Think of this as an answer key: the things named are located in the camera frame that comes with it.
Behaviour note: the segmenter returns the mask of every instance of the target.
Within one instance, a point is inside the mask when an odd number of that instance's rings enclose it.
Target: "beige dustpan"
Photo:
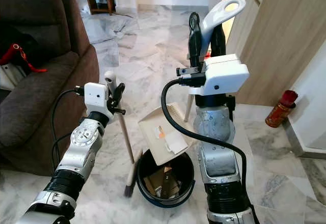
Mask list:
[[[184,114],[181,112],[177,103],[171,103],[167,106],[172,118],[179,125],[189,131],[194,131],[192,126],[188,122],[183,121]],[[179,152],[178,154],[174,154],[173,152],[168,151],[165,139],[157,139],[154,133],[154,128],[161,126],[165,134],[169,134],[175,131],[176,129],[165,118],[161,107],[155,109],[153,112],[145,116],[138,122],[138,124],[157,165],[164,164],[170,161],[171,159],[179,156],[187,149],[189,149],[195,142],[195,139],[182,134],[182,137],[188,144],[188,147]]]

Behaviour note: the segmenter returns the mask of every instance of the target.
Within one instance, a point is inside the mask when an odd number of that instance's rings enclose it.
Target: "black cable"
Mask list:
[[[169,123],[175,129],[180,131],[182,134],[185,134],[185,135],[187,135],[189,137],[192,137],[192,138],[200,140],[200,141],[204,141],[204,142],[207,142],[207,143],[211,143],[211,144],[215,144],[215,145],[218,145],[218,146],[221,146],[221,147],[231,149],[231,150],[233,150],[234,152],[238,153],[241,156],[241,159],[242,159],[242,174],[241,174],[241,177],[242,177],[242,192],[249,201],[249,206],[252,209],[255,223],[259,224],[259,220],[257,218],[254,206],[250,203],[250,200],[249,200],[249,197],[248,197],[248,194],[247,194],[247,188],[246,188],[247,158],[246,158],[245,153],[240,148],[238,148],[238,147],[236,147],[236,146],[234,146],[232,144],[226,143],[226,142],[218,140],[218,139],[210,138],[210,137],[207,137],[207,136],[202,136],[202,135],[194,133],[192,131],[188,131],[187,129],[180,126],[177,122],[175,122],[173,120],[173,118],[171,117],[171,115],[170,115],[170,113],[168,111],[167,102],[166,102],[167,92],[168,92],[168,89],[171,86],[173,86],[175,84],[179,84],[181,81],[182,81],[182,78],[172,80],[172,81],[168,82],[165,85],[165,87],[163,88],[163,90],[162,90],[161,106],[162,106],[162,110],[163,110],[163,113],[164,113],[165,117],[167,118]]]
[[[56,113],[56,109],[58,106],[58,103],[60,101],[60,99],[67,93],[70,92],[75,92],[74,89],[70,89],[70,90],[66,90],[64,92],[62,92],[56,99],[55,104],[53,106],[53,110],[52,110],[52,116],[51,116],[51,128],[52,128],[52,137],[53,137],[53,145],[55,145],[55,142],[57,141],[57,136],[56,136],[56,130],[55,130],[55,113]],[[59,151],[59,147],[58,144],[56,145],[56,153],[57,153],[57,159],[60,159],[60,151]]]
[[[112,13],[113,15],[122,15],[122,16],[127,16],[127,17],[130,17],[130,18],[133,18],[132,16],[128,15],[128,14],[122,14],[122,13],[117,13],[117,12],[114,12]]]
[[[54,159],[54,157],[53,157],[53,153],[54,153],[54,151],[55,151],[55,148],[58,147],[58,143],[59,143],[62,139],[64,139],[64,138],[70,136],[71,133],[72,133],[72,132],[67,133],[67,134],[65,134],[65,135],[63,135],[63,136],[61,136],[61,137],[59,137],[59,138],[55,141],[55,143],[52,145],[51,157],[52,157],[52,167],[53,167],[53,172],[56,170],[56,167],[57,167],[57,165],[58,165],[58,163],[59,163],[59,159],[57,159],[57,164],[55,164],[55,159]]]

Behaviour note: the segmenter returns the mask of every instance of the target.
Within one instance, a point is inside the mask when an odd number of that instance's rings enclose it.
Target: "black trash bin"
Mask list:
[[[186,153],[172,159],[169,163],[171,164],[176,180],[182,182],[179,196],[172,199],[158,198],[147,190],[144,178],[152,175],[162,167],[161,165],[156,165],[150,150],[147,150],[143,154],[137,166],[137,185],[140,192],[149,202],[162,208],[173,208],[182,205],[192,194],[195,185],[194,165]]]

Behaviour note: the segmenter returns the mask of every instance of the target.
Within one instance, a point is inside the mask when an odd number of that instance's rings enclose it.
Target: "red bottle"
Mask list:
[[[278,127],[295,108],[296,105],[294,101],[296,98],[297,93],[295,91],[285,91],[280,101],[275,105],[273,110],[266,117],[266,124],[270,127]]]

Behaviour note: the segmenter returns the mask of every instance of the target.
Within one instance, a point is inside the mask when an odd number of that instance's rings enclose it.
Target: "baseboard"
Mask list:
[[[300,141],[298,140],[292,125],[288,119],[284,120],[283,127],[285,129],[286,135],[289,139],[289,142],[292,146],[292,151],[296,155],[296,157],[300,158],[312,158],[312,159],[326,159],[326,151],[325,153],[313,152],[315,149],[307,149],[302,146]]]

